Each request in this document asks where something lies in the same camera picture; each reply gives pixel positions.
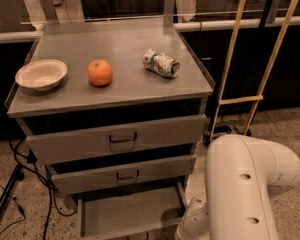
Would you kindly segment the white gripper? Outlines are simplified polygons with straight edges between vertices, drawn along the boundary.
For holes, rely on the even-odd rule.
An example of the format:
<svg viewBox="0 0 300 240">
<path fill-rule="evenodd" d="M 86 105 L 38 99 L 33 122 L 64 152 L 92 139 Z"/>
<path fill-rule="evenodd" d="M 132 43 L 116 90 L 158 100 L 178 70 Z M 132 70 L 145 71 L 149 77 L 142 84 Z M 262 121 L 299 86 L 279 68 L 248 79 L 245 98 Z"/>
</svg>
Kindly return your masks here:
<svg viewBox="0 0 300 240">
<path fill-rule="evenodd" d="M 175 232 L 175 240 L 200 240 L 208 232 L 207 206 L 192 198 Z"/>
</svg>

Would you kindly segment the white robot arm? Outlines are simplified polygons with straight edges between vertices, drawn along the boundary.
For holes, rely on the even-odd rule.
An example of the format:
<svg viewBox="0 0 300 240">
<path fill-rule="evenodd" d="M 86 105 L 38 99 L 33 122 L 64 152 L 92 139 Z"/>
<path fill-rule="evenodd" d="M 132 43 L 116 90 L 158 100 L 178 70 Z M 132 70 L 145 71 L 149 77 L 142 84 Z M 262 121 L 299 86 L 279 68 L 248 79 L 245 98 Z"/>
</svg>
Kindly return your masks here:
<svg viewBox="0 0 300 240">
<path fill-rule="evenodd" d="M 206 200 L 190 201 L 176 240 L 279 240 L 268 188 L 300 182 L 300 159 L 288 147 L 244 135 L 223 135 L 207 151 Z"/>
</svg>

